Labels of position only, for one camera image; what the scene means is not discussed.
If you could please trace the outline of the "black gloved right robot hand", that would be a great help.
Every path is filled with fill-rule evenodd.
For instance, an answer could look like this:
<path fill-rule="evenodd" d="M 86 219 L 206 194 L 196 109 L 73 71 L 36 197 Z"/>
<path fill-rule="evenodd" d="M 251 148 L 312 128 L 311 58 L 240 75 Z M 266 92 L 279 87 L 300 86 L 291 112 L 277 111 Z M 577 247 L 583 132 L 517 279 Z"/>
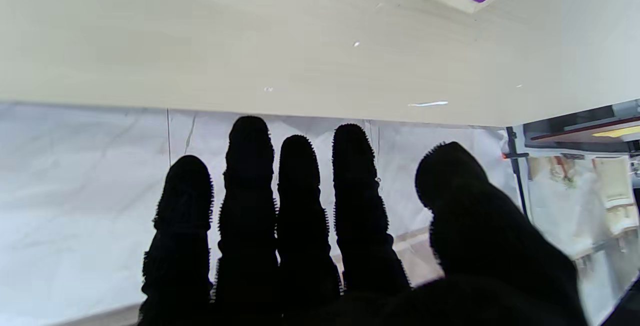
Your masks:
<path fill-rule="evenodd" d="M 192 155 L 169 169 L 142 265 L 140 326 L 585 326 L 574 263 L 533 226 L 457 142 L 420 161 L 417 196 L 444 276 L 412 287 L 393 249 L 375 154 L 363 128 L 334 131 L 334 232 L 309 140 L 281 145 L 279 202 L 268 127 L 233 124 L 210 280 L 213 185 Z"/>

